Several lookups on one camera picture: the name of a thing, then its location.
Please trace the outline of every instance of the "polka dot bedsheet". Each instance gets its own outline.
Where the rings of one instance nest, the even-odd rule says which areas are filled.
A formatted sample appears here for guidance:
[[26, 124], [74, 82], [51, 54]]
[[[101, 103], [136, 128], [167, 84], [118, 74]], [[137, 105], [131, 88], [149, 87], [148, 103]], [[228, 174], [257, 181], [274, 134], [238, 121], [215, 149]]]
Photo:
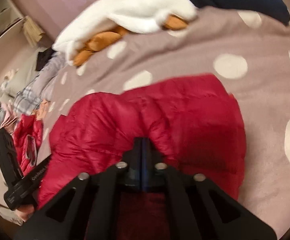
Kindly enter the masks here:
[[206, 7], [197, 13], [185, 30], [129, 34], [80, 68], [62, 69], [38, 161], [50, 154], [48, 133], [59, 115], [81, 97], [213, 73], [236, 97], [245, 123], [239, 202], [281, 237], [290, 227], [290, 25], [252, 11]]

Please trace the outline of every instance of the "red puffer jacket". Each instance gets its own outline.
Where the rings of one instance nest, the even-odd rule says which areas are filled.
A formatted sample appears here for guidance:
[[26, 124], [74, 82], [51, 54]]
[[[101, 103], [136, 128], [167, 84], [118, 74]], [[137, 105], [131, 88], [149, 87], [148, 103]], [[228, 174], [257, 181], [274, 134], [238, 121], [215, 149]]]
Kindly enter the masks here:
[[15, 131], [12, 134], [13, 144], [17, 151], [17, 160], [24, 175], [27, 175], [34, 167], [26, 158], [28, 139], [27, 135], [35, 138], [36, 149], [40, 148], [43, 137], [43, 122], [37, 121], [35, 115], [22, 115]]
[[[135, 137], [150, 138], [165, 162], [187, 174], [205, 174], [237, 199], [246, 150], [242, 116], [221, 82], [203, 75], [77, 101], [50, 133], [52, 157], [39, 206], [79, 173], [99, 173], [120, 161]], [[163, 195], [123, 194], [118, 239], [168, 235]]]

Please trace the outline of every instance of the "yellow tassel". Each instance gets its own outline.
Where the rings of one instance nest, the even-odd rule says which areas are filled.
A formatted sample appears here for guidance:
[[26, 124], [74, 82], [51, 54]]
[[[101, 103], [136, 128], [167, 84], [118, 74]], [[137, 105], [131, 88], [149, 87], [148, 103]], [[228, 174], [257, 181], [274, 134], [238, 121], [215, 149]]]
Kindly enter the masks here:
[[26, 16], [25, 19], [26, 21], [22, 27], [24, 35], [29, 44], [35, 47], [45, 32], [29, 16]]

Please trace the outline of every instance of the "plaid fabric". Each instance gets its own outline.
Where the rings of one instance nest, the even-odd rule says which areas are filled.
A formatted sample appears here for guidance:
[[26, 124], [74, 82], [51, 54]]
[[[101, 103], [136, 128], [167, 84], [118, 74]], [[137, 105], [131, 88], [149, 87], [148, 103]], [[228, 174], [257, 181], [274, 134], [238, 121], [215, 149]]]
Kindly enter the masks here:
[[13, 103], [14, 112], [20, 117], [22, 114], [32, 115], [32, 112], [39, 108], [41, 99], [31, 89], [31, 84], [18, 92]]

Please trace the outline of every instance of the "metal screw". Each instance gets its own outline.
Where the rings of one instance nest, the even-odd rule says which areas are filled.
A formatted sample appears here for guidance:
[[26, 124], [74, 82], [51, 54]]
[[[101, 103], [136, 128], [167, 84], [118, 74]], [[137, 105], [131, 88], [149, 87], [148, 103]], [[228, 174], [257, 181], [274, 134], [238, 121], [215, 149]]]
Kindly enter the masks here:
[[167, 168], [167, 164], [166, 163], [156, 163], [155, 164], [155, 169], [156, 170], [164, 170]]
[[127, 167], [127, 163], [126, 162], [118, 162], [116, 163], [116, 167], [119, 169], [123, 169]]
[[87, 172], [82, 172], [78, 175], [78, 179], [85, 180], [89, 178], [89, 174]]
[[202, 173], [198, 173], [194, 175], [195, 181], [204, 181], [206, 179], [206, 176]]

